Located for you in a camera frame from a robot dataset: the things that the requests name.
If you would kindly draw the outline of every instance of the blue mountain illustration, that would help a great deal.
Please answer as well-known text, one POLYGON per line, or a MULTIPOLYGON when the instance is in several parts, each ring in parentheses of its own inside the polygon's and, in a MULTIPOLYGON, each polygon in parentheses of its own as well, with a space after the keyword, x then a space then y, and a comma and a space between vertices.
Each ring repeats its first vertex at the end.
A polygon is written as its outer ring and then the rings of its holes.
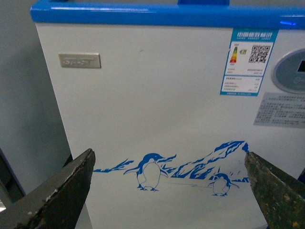
POLYGON ((133 163, 133 161, 128 161, 128 159, 126 159, 125 161, 121 162, 120 164, 118 164, 117 166, 113 167, 113 168, 107 168, 107 169, 96 169, 94 170, 94 172, 98 172, 98 173, 110 173, 112 171, 117 171, 117 170, 124 170, 125 166, 129 165, 133 163))
POLYGON ((216 147, 214 151, 195 161, 184 163, 180 166, 171 166, 177 155, 165 158, 158 153, 146 154, 138 159, 137 166, 133 160, 124 160, 112 168, 96 169, 94 172, 109 173, 112 171, 126 170, 124 174, 135 173, 140 190, 158 191, 161 176, 184 179, 210 180, 207 185, 213 189, 214 196, 226 196, 230 187, 237 187, 234 182, 249 183, 244 167, 244 155, 249 152, 245 141, 230 141, 216 147))
POLYGON ((245 143, 245 141, 231 141, 215 148, 213 152, 203 158, 185 163, 177 169, 168 167, 167 171, 168 173, 171 173, 171 177, 175 178, 205 179, 214 169, 218 170, 221 164, 223 164, 223 160, 235 152, 241 145, 244 145, 242 150, 245 153, 248 152, 248 144, 245 143))

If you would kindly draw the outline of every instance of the small penguin drawing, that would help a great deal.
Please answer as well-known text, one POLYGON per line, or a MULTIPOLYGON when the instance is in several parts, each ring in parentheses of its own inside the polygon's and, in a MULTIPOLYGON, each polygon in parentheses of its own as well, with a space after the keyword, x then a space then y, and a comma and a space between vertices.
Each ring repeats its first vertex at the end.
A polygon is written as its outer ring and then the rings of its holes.
POLYGON ((218 173, 214 175, 217 177, 217 179, 210 183, 208 187, 213 186, 213 196, 222 196, 225 197, 227 196, 227 192, 230 190, 231 186, 236 186, 239 188, 238 185, 233 184, 227 174, 224 173, 218 173))
POLYGON ((138 188, 140 190, 146 191, 150 187, 151 191, 158 191, 156 187, 159 184, 160 176, 168 177, 167 172, 162 170, 157 164, 157 161, 162 158, 164 157, 156 153, 147 154, 137 167, 128 169, 124 172, 124 175, 127 173, 136 173, 139 183, 138 188))

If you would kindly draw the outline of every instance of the blue lid trim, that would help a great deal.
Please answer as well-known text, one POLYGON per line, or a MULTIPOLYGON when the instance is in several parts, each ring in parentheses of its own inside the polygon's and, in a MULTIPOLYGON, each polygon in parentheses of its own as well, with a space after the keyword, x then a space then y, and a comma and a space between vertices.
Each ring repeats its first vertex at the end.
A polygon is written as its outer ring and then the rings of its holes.
POLYGON ((305 8, 72 3, 40 0, 34 22, 305 29, 305 8))

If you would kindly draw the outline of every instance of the freezer side panel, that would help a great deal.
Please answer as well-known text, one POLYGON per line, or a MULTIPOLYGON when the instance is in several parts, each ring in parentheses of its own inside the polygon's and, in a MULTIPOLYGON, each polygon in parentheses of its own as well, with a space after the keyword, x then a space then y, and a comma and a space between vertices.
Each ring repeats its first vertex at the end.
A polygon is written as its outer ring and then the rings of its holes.
POLYGON ((245 153, 304 169, 304 129, 253 125, 276 63, 305 47, 279 31, 258 96, 220 95, 232 28, 38 23, 71 152, 96 153, 94 228, 255 229, 265 224, 245 153), (59 53, 99 53, 100 69, 59 53))

